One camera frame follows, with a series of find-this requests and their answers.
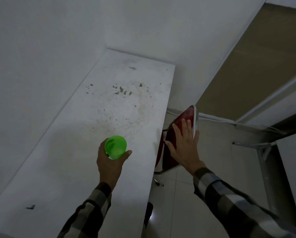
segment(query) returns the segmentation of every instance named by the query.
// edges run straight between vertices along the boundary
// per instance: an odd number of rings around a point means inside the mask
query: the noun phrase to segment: person's left hand
[[[125,160],[131,155],[132,151],[126,151],[119,159],[111,160],[108,158],[105,151],[105,143],[108,139],[105,139],[98,148],[97,165],[99,171],[99,182],[105,182],[113,191],[120,174],[122,173],[122,165]]]

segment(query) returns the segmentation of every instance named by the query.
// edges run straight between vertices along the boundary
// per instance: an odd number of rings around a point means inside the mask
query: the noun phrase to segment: chair leg
[[[155,178],[153,178],[153,179],[154,179],[157,186],[164,186],[164,184],[162,182],[160,182],[159,180],[157,180]]]

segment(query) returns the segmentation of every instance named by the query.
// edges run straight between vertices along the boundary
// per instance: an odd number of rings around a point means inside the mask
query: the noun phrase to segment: plaid shirt
[[[223,224],[230,237],[296,237],[296,228],[260,207],[207,168],[193,176],[194,193]],[[68,219],[58,238],[97,237],[110,207],[111,189],[100,183]]]

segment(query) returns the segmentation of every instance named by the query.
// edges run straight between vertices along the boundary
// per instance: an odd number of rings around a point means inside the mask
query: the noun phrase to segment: tabletop
[[[106,50],[0,196],[0,232],[56,237],[99,182],[99,144],[121,135],[133,153],[99,237],[140,237],[174,69]]]

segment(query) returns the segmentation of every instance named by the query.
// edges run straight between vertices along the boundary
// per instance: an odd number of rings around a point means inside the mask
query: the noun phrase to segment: hand
[[[126,151],[119,159],[111,160],[108,158],[105,151],[105,143],[108,139],[105,139],[98,148],[97,165],[99,171],[99,182],[105,182],[113,191],[120,174],[122,173],[122,165],[125,160],[131,155],[132,151]]]
[[[199,168],[206,167],[205,164],[200,161],[197,150],[200,132],[197,130],[193,138],[190,120],[188,120],[188,122],[184,119],[182,120],[182,135],[177,125],[172,124],[172,126],[176,134],[177,149],[174,148],[170,141],[166,141],[165,143],[170,150],[171,156],[193,175]]]

